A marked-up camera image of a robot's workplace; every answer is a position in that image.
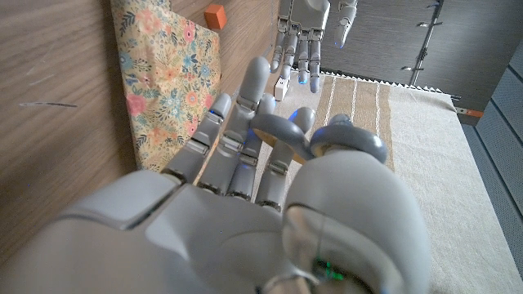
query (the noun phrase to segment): beige rug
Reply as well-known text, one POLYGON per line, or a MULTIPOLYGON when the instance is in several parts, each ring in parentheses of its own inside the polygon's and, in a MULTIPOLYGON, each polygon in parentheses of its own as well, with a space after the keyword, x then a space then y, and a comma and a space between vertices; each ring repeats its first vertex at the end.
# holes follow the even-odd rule
MULTIPOLYGON (((312 94, 293 73, 275 113, 316 109, 312 132, 344 113, 387 143, 387 166, 411 188, 427 224, 430 293, 523 293, 450 96, 332 75, 322 75, 320 85, 312 94)), ((255 191, 269 153, 264 145, 255 191)), ((299 167, 289 168, 287 188, 299 167)))

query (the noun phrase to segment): floral wrapping paper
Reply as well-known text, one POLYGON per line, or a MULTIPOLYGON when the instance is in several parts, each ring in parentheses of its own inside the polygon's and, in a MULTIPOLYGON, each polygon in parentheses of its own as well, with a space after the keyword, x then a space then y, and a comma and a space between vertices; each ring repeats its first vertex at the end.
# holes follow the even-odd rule
POLYGON ((161 170, 219 93, 217 33, 168 0, 111 0, 124 95, 139 169, 161 170))

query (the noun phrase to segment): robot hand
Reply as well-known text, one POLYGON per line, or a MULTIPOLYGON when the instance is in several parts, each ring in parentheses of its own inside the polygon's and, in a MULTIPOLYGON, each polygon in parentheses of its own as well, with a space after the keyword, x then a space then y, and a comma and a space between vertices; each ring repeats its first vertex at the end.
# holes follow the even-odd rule
MULTIPOLYGON (((335 33, 335 45, 345 44, 356 15, 357 0, 340 0, 340 19, 335 33)), ((270 71, 275 73, 284 55, 281 77, 287 79, 298 54, 298 81, 307 83, 311 73, 311 91, 320 89, 320 44, 329 16, 328 0, 281 0, 279 3, 278 34, 270 71)))
POLYGON ((272 115, 269 68, 252 60, 236 102, 218 96, 161 175, 133 172, 65 209, 0 267, 0 292, 426 293, 427 230, 386 146, 344 114, 307 140, 314 111, 272 115), (262 140, 273 151, 251 203, 262 140))

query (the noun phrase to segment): small orange cube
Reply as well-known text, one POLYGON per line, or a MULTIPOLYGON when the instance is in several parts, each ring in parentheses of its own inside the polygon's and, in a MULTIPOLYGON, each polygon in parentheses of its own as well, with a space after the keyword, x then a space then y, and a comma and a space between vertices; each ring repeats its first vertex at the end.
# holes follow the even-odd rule
POLYGON ((210 29, 223 29, 226 25, 226 10, 222 5, 211 4, 205 10, 205 21, 210 29))

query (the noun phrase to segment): wooden surface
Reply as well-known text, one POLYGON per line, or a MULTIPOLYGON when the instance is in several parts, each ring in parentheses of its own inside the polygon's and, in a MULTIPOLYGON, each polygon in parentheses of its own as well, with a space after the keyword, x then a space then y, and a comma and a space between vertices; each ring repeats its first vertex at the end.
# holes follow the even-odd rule
MULTIPOLYGON (((209 3, 172 6, 204 25, 209 3)), ((271 2, 217 3, 228 18, 221 87, 232 94, 272 41, 271 2)), ((61 209, 136 164, 109 1, 2 1, 0 40, 1 265, 61 209), (32 102, 77 107, 20 106, 32 102)))

